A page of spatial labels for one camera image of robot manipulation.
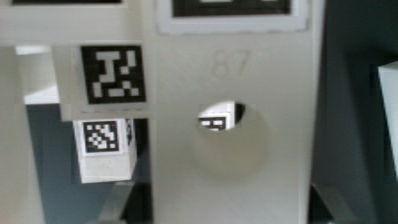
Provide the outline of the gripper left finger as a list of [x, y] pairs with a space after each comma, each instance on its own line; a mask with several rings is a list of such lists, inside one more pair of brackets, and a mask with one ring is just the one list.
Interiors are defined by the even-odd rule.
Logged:
[[135, 182], [113, 184], [97, 218], [87, 224], [145, 224], [145, 187]]

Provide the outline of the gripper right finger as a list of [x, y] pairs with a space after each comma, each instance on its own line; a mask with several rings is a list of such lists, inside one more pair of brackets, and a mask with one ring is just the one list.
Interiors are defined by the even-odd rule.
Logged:
[[311, 185], [307, 224], [360, 224], [334, 188]]

